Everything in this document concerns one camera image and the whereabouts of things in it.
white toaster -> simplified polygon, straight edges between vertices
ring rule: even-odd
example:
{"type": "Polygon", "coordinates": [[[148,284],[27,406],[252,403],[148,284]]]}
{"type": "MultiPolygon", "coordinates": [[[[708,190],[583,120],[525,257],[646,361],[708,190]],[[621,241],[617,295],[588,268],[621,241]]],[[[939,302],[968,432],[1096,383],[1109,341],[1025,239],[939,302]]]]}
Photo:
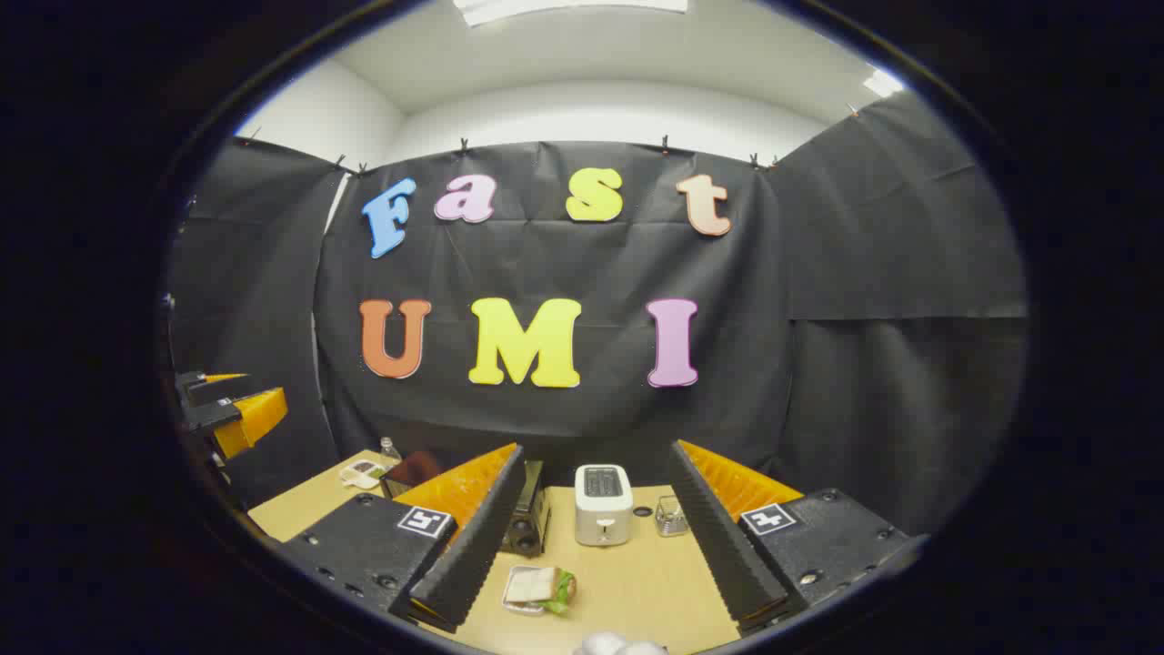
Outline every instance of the white toaster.
{"type": "Polygon", "coordinates": [[[574,474],[574,537],[582,546],[631,539],[631,482],[616,464],[587,464],[574,474]]]}

wooden table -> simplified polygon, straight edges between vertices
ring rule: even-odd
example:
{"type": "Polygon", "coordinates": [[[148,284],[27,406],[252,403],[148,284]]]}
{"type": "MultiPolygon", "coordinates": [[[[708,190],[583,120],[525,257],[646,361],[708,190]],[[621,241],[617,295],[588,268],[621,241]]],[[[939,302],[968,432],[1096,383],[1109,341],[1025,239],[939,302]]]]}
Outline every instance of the wooden table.
{"type": "MultiPolygon", "coordinates": [[[[272,537],[288,541],[324,518],[360,490],[343,487],[339,471],[356,460],[384,460],[361,453],[250,511],[250,518],[272,537]]],[[[382,496],[379,490],[369,493],[382,496]]],[[[634,487],[634,506],[654,510],[669,486],[634,487]]],[[[502,655],[566,654],[582,640],[611,631],[629,640],[650,640],[672,655],[707,650],[739,638],[703,554],[690,533],[660,537],[654,518],[631,517],[631,540],[622,546],[592,548],[574,540],[573,487],[547,487],[551,520],[546,553],[523,557],[498,553],[484,586],[456,634],[428,628],[502,655]],[[502,607],[511,567],[560,567],[579,581],[577,596],[563,617],[538,617],[502,607]]]]}

black fabric curtain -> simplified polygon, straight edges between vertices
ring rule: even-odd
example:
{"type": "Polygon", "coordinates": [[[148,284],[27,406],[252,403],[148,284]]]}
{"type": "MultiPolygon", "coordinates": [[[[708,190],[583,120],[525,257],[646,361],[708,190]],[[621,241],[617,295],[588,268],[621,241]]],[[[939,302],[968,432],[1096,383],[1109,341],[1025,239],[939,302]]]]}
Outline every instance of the black fabric curtain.
{"type": "Polygon", "coordinates": [[[249,373],[260,389],[286,394],[288,417],[227,463],[247,505],[338,461],[320,405],[311,307],[341,178],[322,159],[235,138],[204,176],[175,244],[176,369],[249,373]]]}
{"type": "MultiPolygon", "coordinates": [[[[474,148],[383,166],[349,180],[324,240],[315,315],[329,415],[342,454],[391,436],[405,453],[440,449],[457,460],[518,441],[547,462],[553,484],[573,469],[616,462],[636,484],[662,484],[661,455],[675,439],[761,467],[771,455],[787,394],[788,322],[780,292],[779,202],[767,170],[704,154],[623,143],[521,143],[474,148]],[[613,168],[623,185],[617,219],[580,223],[566,213],[570,175],[613,168]],[[708,173],[728,188],[722,237],[695,232],[675,184],[708,173]],[[487,173],[498,184],[495,213],[478,223],[435,218],[433,205],[456,176],[487,173]],[[361,211],[411,177],[405,240],[379,258],[361,211]],[[510,300],[523,326],[549,298],[582,305],[574,327],[573,390],[475,385],[474,300],[510,300]],[[698,304],[691,321],[695,386],[654,389],[655,327],[650,300],[698,304]],[[424,298],[420,369],[378,378],[361,357],[365,299],[398,305],[424,298]]],[[[403,344],[403,319],[388,319],[386,351],[403,344]]]]}
{"type": "Polygon", "coordinates": [[[985,474],[1021,389],[1025,287],[1005,207],[913,93],[817,135],[772,179],[795,322],[768,469],[931,532],[985,474]]]}
{"type": "Polygon", "coordinates": [[[950,517],[993,461],[1022,387],[1017,318],[797,320],[769,470],[837,486],[910,534],[950,517]]]}
{"type": "MultiPolygon", "coordinates": [[[[352,180],[324,242],[315,312],[341,453],[390,435],[462,458],[519,441],[570,484],[587,462],[661,484],[675,439],[805,490],[837,486],[910,532],[936,527],[993,458],[1024,354],[1021,262],[989,180],[918,98],[900,93],[774,168],[619,143],[523,143],[400,162],[352,180]],[[623,213],[577,223],[567,181],[615,168],[623,213]],[[498,181],[496,213],[443,221],[459,175],[498,181]],[[696,233],[675,183],[711,175],[733,228],[696,233]],[[411,177],[405,241],[381,258],[361,208],[411,177]],[[575,390],[469,383],[473,300],[511,300],[523,323],[552,297],[581,301],[575,390]],[[646,384],[650,299],[687,297],[693,387],[646,384]],[[433,302],[420,370],[362,366],[360,301],[433,302]]],[[[400,353],[403,318],[386,350],[400,353]]]]}

ceiling light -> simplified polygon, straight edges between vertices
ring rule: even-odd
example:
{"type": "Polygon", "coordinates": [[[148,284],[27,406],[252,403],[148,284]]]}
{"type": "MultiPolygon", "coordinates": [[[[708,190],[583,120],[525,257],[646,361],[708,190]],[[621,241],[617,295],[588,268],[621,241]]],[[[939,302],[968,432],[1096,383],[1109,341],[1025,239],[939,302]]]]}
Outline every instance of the ceiling light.
{"type": "Polygon", "coordinates": [[[897,81],[897,78],[881,69],[873,69],[873,74],[865,80],[865,87],[882,98],[888,98],[889,95],[893,95],[897,91],[904,88],[904,86],[897,81]]]}
{"type": "Polygon", "coordinates": [[[453,0],[469,27],[530,12],[569,7],[634,7],[687,13],[688,0],[453,0]]]}

bread slice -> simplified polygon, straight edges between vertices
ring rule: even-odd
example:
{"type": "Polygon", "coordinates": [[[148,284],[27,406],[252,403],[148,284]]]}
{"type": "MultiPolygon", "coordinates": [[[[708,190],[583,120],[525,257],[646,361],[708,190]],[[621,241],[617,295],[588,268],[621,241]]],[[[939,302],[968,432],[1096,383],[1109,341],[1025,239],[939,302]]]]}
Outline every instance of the bread slice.
{"type": "Polygon", "coordinates": [[[505,601],[535,603],[552,599],[558,591],[560,574],[561,569],[556,567],[513,574],[509,589],[505,591],[505,601]]]}

